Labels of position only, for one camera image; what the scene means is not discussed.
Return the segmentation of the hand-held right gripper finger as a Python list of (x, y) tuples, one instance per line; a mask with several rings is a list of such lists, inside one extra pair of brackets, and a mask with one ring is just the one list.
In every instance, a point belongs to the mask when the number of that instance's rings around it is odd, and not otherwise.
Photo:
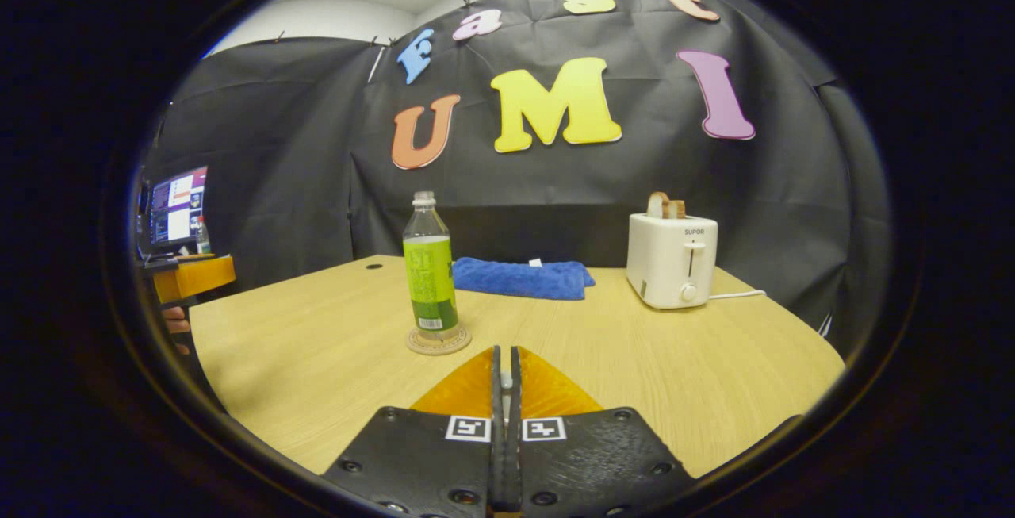
[(697, 481), (637, 410), (603, 409), (536, 353), (511, 351), (507, 482), (525, 517), (637, 517)]
[(453, 378), (471, 385), (452, 394), (464, 405), (381, 406), (322, 478), (399, 517), (492, 516), (504, 455), (500, 348), (468, 360), (439, 388)]

